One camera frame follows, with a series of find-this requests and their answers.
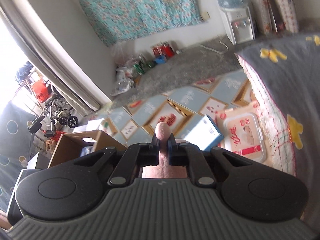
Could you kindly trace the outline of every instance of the plaid fabric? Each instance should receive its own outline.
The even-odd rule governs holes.
[[[271,19],[267,0],[251,0],[258,29],[263,34],[272,32]]]
[[[296,10],[293,0],[276,0],[285,27],[292,33],[299,32]]]
[[[238,56],[238,60],[260,104],[260,120],[270,142],[273,166],[275,169],[295,175],[294,151],[288,124],[254,69],[242,57]]]

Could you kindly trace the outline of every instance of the teal floral fabric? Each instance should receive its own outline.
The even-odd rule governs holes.
[[[201,23],[196,0],[79,0],[107,45]]]

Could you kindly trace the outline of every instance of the trash pile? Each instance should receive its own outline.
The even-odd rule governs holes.
[[[158,64],[164,64],[168,58],[173,57],[175,52],[168,42],[162,42],[151,47],[155,59],[148,61],[140,54],[137,57],[131,56],[125,64],[118,65],[116,69],[115,88],[110,93],[112,96],[127,92],[131,87],[139,83],[140,77],[148,70]]]

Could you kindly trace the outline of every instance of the green can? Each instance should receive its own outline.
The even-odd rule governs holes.
[[[144,70],[141,68],[141,66],[140,66],[138,63],[134,64],[133,67],[137,70],[137,72],[138,72],[141,76],[145,73]]]

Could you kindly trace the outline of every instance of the wall outlet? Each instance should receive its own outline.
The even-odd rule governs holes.
[[[207,11],[201,12],[200,15],[201,15],[201,18],[202,18],[203,21],[207,21],[207,20],[210,19],[210,15],[209,15],[209,13]]]

